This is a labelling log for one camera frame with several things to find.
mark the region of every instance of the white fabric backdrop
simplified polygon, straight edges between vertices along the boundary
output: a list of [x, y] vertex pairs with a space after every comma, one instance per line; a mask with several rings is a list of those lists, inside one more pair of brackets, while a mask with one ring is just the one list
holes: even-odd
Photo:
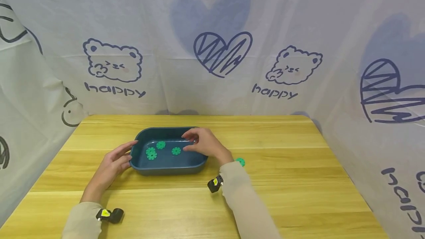
[[30, 35], [0, 0], [0, 226], [85, 115]]
[[89, 113], [309, 115], [391, 238], [425, 238], [423, 0], [8, 2]]

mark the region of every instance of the person's left hand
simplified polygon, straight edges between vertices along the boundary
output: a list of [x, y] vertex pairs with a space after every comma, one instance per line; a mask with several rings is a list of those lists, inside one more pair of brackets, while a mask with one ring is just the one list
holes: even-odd
[[130, 141], [118, 146], [112, 152], [107, 153], [99, 168], [94, 173], [81, 197], [81, 202], [100, 203], [101, 197], [115, 178], [130, 167], [131, 156], [128, 153], [137, 141]]

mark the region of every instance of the wrist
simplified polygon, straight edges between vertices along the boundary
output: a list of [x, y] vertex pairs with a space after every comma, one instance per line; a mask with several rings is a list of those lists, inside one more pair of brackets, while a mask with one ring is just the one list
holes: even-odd
[[89, 183], [87, 185], [87, 187], [84, 189], [80, 203], [81, 202], [95, 202], [95, 203], [100, 204], [103, 193], [104, 193], [104, 191], [100, 187], [91, 185]]
[[220, 167], [226, 163], [231, 163], [235, 161], [233, 160], [232, 153], [225, 147], [223, 147], [223, 149], [217, 152], [217, 155], [215, 157], [218, 160], [218, 164]]

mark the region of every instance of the hand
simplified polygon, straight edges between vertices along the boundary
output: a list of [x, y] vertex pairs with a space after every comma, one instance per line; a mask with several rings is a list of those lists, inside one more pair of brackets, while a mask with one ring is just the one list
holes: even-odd
[[115, 178], [130, 167], [131, 156], [128, 153], [137, 141], [130, 141], [118, 146], [112, 152], [107, 153], [99, 168], [94, 173], [81, 197], [81, 202], [100, 203], [101, 197]]
[[183, 148], [185, 152], [199, 152], [203, 155], [215, 157], [220, 166], [234, 161], [232, 153], [218, 141], [208, 128], [191, 128], [182, 135], [182, 138], [194, 142], [193, 145], [188, 145]]

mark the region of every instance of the tray rim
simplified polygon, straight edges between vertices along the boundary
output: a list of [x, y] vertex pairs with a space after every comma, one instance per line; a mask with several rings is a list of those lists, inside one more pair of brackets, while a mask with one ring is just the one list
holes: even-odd
[[[143, 133], [145, 130], [149, 130], [149, 129], [160, 129], [160, 128], [188, 128], [188, 130], [189, 129], [191, 129], [191, 128], [195, 128], [195, 127], [148, 127], [148, 128], [145, 128], [144, 130], [142, 130], [142, 131], [140, 131], [139, 133], [137, 133], [137, 135], [135, 136], [135, 138], [134, 139], [137, 139], [138, 137], [139, 137], [139, 135], [141, 134], [141, 133]], [[130, 150], [130, 155], [134, 152], [135, 150], [134, 150], [134, 146], [132, 146], [131, 147], [131, 150]], [[201, 166], [203, 166], [206, 162], [207, 162], [207, 159], [208, 159], [208, 156], [207, 155], [204, 155], [204, 154], [202, 154], [202, 153], [199, 153], [200, 155], [202, 155], [202, 156], [204, 156], [204, 161], [202, 162], [202, 163], [199, 163], [198, 165], [196, 165], [196, 166], [185, 166], [185, 167], [160, 167], [160, 168], [153, 168], [153, 167], [137, 167], [137, 166], [135, 166], [133, 163], [132, 163], [132, 160], [130, 160], [130, 166], [133, 168], [133, 169], [135, 169], [135, 170], [138, 170], [138, 171], [152, 171], [152, 170], [164, 170], [164, 169], [166, 169], [166, 170], [170, 170], [170, 169], [190, 169], [190, 168], [198, 168], [198, 167], [201, 167]]]

